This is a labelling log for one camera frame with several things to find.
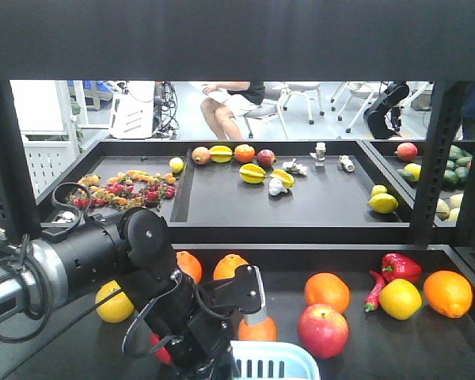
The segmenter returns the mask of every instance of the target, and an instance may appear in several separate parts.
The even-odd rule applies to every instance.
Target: red chili pepper
[[[387,253],[382,258],[382,276],[388,283],[393,279],[406,279],[415,283],[422,273],[418,263],[400,253]]]
[[[377,273],[375,271],[370,271],[370,275],[373,276],[375,284],[373,289],[371,290],[370,295],[366,297],[365,303],[364,303],[364,311],[373,311],[376,310],[378,307],[380,307],[380,301],[378,300],[378,296],[380,295],[380,292],[384,287],[386,287],[386,281],[383,279],[382,275],[380,273]]]

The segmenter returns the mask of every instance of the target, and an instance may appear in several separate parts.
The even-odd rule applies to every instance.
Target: white basket
[[[230,342],[241,379],[320,380],[315,359],[295,344],[284,342]]]

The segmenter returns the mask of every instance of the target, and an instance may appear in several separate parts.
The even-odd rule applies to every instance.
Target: person's leg
[[[207,125],[213,131],[217,139],[226,140],[227,136],[221,126],[217,121],[215,111],[221,104],[207,97],[200,104],[200,110],[203,113],[204,119],[206,120]]]
[[[216,120],[229,139],[243,140],[239,126],[235,122],[234,114],[226,105],[220,105],[215,110]]]

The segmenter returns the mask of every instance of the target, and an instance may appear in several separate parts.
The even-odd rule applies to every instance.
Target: black tray
[[[243,142],[226,142],[230,148]],[[190,159],[197,146],[218,142],[144,142],[104,140],[76,161],[39,199],[42,219],[52,217],[49,196],[59,182],[77,181],[95,172],[104,179],[119,171],[143,169],[148,173],[169,171],[169,159],[185,158],[187,167],[177,182],[177,195],[162,204],[160,213],[171,227],[182,227],[174,242],[405,242],[412,208],[408,194],[389,172],[354,140],[326,141],[324,168],[315,168],[309,153],[316,142],[247,142],[256,151],[273,150],[276,168],[297,158],[309,167],[308,177],[296,177],[289,194],[272,197],[268,179],[246,184],[239,176],[241,166],[232,162],[197,166]],[[349,155],[355,172],[338,169],[340,155]],[[392,214],[380,215],[367,205],[374,184],[384,184],[400,206]]]
[[[351,303],[344,315],[350,336],[343,352],[328,360],[318,360],[322,379],[437,378],[475,379],[475,274],[458,254],[445,245],[427,250],[406,245],[176,245],[197,255],[211,275],[225,254],[239,253],[259,266],[267,295],[268,313],[279,327],[279,340],[298,344],[296,325],[304,308],[303,288],[315,272],[334,272],[351,289]],[[473,285],[474,300],[469,313],[459,319],[437,314],[425,304],[407,321],[397,321],[383,310],[363,311],[363,302],[374,280],[367,273],[380,266],[388,252],[408,254],[419,262],[425,277],[440,269],[462,273]],[[74,316],[91,306],[69,305]],[[168,367],[156,359],[133,360],[120,353],[127,322],[109,325],[92,313],[61,334],[43,350],[13,371],[9,380],[168,380]],[[142,331],[149,336],[147,329]]]

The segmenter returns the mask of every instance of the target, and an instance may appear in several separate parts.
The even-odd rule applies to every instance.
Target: garlic
[[[269,194],[277,196],[281,192],[288,192],[288,190],[283,186],[283,182],[280,179],[272,178],[269,181]]]

